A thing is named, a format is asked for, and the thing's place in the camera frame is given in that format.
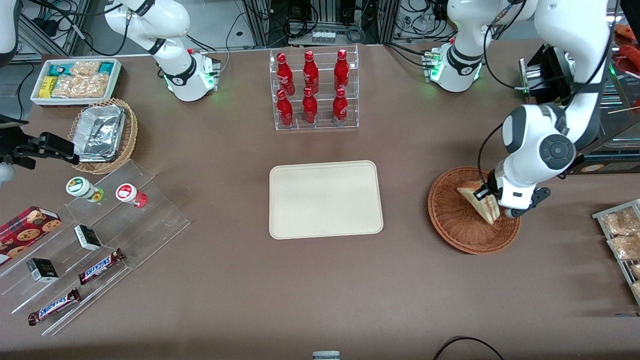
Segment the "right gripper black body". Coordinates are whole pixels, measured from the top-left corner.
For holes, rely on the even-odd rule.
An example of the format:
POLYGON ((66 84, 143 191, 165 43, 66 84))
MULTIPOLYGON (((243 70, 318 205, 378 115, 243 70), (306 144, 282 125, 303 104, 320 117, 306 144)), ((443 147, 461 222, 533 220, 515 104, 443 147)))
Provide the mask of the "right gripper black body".
POLYGON ((34 170, 36 161, 30 157, 34 155, 35 149, 30 143, 32 138, 22 129, 0 130, 0 162, 34 170))

